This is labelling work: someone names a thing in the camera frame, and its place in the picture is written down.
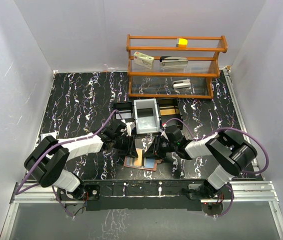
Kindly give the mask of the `pink leather card holder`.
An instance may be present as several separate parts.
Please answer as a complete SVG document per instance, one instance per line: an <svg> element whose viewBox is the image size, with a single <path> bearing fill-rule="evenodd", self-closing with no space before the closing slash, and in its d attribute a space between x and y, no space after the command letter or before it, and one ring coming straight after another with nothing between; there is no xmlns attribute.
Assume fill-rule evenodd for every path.
<svg viewBox="0 0 283 240"><path fill-rule="evenodd" d="M126 168L146 170L146 171L156 171L157 166L162 163L161 159L154 158L132 158L126 157L123 166Z"/></svg>

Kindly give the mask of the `black white organizer tray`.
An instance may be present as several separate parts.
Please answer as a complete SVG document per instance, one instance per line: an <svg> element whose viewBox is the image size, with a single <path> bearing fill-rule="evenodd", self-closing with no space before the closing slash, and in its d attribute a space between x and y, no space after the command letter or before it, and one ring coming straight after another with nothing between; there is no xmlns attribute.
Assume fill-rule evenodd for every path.
<svg viewBox="0 0 283 240"><path fill-rule="evenodd" d="M166 106L178 108L179 114L161 115L160 108ZM175 125L180 130L183 129L183 116L177 98L147 98L115 102L112 108L119 111L120 118L122 118L121 113L132 114L132 118L124 120L130 125L131 133L134 135L157 134L162 132L164 125Z"/></svg>

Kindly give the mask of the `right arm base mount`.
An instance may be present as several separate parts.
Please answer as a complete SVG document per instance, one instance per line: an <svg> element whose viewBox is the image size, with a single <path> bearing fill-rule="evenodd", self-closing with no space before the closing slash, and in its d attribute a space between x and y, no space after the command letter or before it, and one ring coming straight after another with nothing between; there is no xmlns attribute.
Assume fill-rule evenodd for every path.
<svg viewBox="0 0 283 240"><path fill-rule="evenodd" d="M219 190L204 184L189 184L187 188L181 189L180 194L186 196L189 200L213 200L213 202L204 202L201 206L206 216L214 218L225 215L232 207L235 198L234 191L229 184L226 184ZM223 201L226 197L230 197L230 203L224 209Z"/></svg>

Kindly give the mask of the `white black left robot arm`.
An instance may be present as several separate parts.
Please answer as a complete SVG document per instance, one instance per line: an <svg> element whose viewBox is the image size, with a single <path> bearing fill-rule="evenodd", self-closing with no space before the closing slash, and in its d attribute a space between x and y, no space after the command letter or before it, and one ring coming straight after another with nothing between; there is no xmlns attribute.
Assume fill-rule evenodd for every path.
<svg viewBox="0 0 283 240"><path fill-rule="evenodd" d="M67 161L74 158L116 149L120 155L137 158L133 129L134 122L112 120L101 131L79 138L57 140L46 136L24 162L25 169L43 188L57 187L78 200L84 196L85 184L74 173L65 169Z"/></svg>

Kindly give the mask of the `gold card with stripe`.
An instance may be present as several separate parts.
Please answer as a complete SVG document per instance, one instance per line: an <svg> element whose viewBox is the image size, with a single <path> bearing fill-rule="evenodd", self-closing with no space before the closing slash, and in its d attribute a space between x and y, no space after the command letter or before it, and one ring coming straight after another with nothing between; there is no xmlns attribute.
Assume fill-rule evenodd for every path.
<svg viewBox="0 0 283 240"><path fill-rule="evenodd" d="M143 157L145 150L141 148L137 148L138 157L134 159L134 166L136 167L144 167L145 166L145 158Z"/></svg>

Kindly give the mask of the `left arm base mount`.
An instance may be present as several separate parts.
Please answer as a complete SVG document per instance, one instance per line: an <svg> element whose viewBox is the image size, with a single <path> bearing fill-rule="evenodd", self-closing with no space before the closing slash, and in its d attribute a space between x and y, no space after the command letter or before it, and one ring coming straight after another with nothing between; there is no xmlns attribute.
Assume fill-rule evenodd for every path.
<svg viewBox="0 0 283 240"><path fill-rule="evenodd" d="M52 187L55 200L63 208L65 213L73 219L76 217L79 211L87 209L88 203L100 200L100 186L96 184L80 183L79 186L73 192L67 191L66 189L62 188L58 188L58 190L55 190L55 188L55 186ZM62 200L82 201L82 207L79 208L76 212L70 212L67 209L66 202L63 203Z"/></svg>

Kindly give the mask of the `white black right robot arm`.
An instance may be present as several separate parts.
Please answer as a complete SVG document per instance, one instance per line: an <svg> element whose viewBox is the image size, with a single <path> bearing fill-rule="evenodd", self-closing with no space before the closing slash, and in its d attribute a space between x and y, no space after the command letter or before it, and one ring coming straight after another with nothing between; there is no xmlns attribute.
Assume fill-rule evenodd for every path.
<svg viewBox="0 0 283 240"><path fill-rule="evenodd" d="M195 189L183 188L181 194L187 198L217 198L234 177L241 174L257 157L257 150L241 137L238 129L219 129L202 140L186 139L175 125L164 129L156 136L144 158L164 159L167 153L176 153L184 160L213 156L218 162L216 169Z"/></svg>

